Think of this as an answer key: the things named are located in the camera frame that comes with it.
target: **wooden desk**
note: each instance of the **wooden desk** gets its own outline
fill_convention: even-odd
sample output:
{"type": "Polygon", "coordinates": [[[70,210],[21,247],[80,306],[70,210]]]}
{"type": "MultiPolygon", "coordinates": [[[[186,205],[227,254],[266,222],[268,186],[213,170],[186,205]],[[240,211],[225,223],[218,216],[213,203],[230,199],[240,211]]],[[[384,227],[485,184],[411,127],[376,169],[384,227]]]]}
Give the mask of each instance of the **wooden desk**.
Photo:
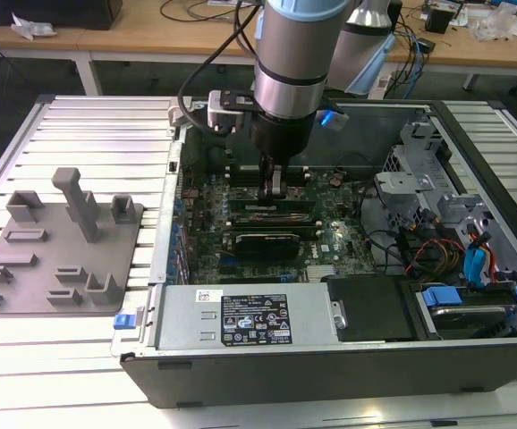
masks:
{"type": "MultiPolygon", "coordinates": [[[[189,19],[176,0],[165,8],[171,16],[189,19]]],[[[406,0],[403,16],[420,0],[406,0]]],[[[0,49],[10,57],[62,58],[76,62],[88,95],[101,94],[94,61],[140,61],[155,63],[201,63],[232,33],[223,22],[183,23],[159,14],[163,0],[123,0],[123,9],[109,31],[57,29],[53,38],[28,41],[0,27],[0,49]]],[[[211,15],[227,11],[218,6],[198,6],[197,12],[211,15]]],[[[418,37],[436,42],[427,72],[517,75],[517,38],[478,42],[468,29],[450,27],[444,34],[423,31],[424,22],[408,16],[406,22],[418,37]]],[[[254,22],[248,35],[254,33],[254,22]]],[[[407,57],[407,46],[398,40],[388,56],[383,73],[394,71],[407,57]]],[[[253,59],[232,43],[216,60],[226,64],[253,64],[253,59]]]]}
{"type": "MultiPolygon", "coordinates": [[[[86,51],[209,56],[233,33],[233,25],[227,22],[168,20],[159,13],[162,3],[162,0],[123,0],[122,12],[112,29],[85,30],[78,39],[78,48],[86,51]]],[[[182,5],[193,3],[197,2],[176,0],[165,7],[165,14],[191,20],[182,5]]],[[[205,16],[228,10],[229,8],[223,6],[206,5],[195,9],[205,16]]],[[[249,11],[250,9],[241,10],[241,21],[249,11]]],[[[253,22],[246,31],[247,35],[253,36],[254,29],[253,22]]],[[[240,57],[244,53],[236,43],[232,43],[223,55],[240,57]]]]}

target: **warning label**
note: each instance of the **warning label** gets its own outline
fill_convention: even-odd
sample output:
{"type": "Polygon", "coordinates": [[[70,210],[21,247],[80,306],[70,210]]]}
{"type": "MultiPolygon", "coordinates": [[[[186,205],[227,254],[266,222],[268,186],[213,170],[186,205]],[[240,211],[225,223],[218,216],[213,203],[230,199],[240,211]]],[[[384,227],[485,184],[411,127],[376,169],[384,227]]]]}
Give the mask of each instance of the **warning label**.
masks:
{"type": "Polygon", "coordinates": [[[221,317],[225,346],[292,344],[286,295],[222,297],[221,317]]]}

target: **aluminum extrusion table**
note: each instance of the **aluminum extrusion table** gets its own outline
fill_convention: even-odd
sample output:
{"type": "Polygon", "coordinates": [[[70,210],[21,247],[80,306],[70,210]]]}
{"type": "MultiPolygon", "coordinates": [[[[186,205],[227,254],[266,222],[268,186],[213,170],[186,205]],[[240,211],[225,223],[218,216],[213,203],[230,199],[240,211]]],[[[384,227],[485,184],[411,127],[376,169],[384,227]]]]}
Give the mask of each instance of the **aluminum extrusion table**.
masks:
{"type": "MultiPolygon", "coordinates": [[[[62,200],[49,183],[58,165],[80,168],[86,178],[82,188],[94,191],[98,202],[125,192],[145,205],[124,309],[134,309],[148,293],[157,210],[173,155],[168,153],[169,102],[167,97],[57,97],[38,103],[0,161],[0,229],[9,216],[5,202],[16,189],[34,189],[45,202],[62,200]]],[[[487,104],[449,107],[470,136],[488,134],[478,147],[490,162],[500,160],[493,163],[498,172],[512,175],[515,181],[507,184],[514,185],[510,189],[517,198],[517,155],[497,156],[517,145],[517,124],[487,104]],[[493,152],[480,146],[489,138],[493,152]]],[[[459,427],[517,427],[517,382],[490,393],[156,409],[112,356],[117,352],[112,338],[121,334],[112,322],[112,317],[0,319],[0,427],[430,427],[438,419],[457,421],[459,427]]]]}

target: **logo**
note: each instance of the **logo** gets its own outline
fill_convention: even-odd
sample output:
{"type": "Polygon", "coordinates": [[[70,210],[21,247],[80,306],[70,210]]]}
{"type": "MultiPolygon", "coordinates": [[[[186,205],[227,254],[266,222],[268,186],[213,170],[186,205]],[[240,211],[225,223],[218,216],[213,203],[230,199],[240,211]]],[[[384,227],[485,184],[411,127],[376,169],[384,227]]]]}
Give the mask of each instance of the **logo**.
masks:
{"type": "Polygon", "coordinates": [[[250,329],[255,325],[255,323],[252,320],[251,315],[246,315],[243,317],[237,317],[237,325],[242,329],[250,329]]]}

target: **electronic device on desk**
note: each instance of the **electronic device on desk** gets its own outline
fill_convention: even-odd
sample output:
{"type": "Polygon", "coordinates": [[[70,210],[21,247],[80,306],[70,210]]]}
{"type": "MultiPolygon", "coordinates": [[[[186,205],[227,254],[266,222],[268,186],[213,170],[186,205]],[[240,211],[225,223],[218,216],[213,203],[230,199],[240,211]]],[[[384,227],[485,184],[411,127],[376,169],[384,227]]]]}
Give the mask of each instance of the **electronic device on desk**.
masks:
{"type": "Polygon", "coordinates": [[[0,0],[0,25],[12,24],[14,13],[28,21],[84,29],[110,29],[122,3],[122,0],[0,0]]]}

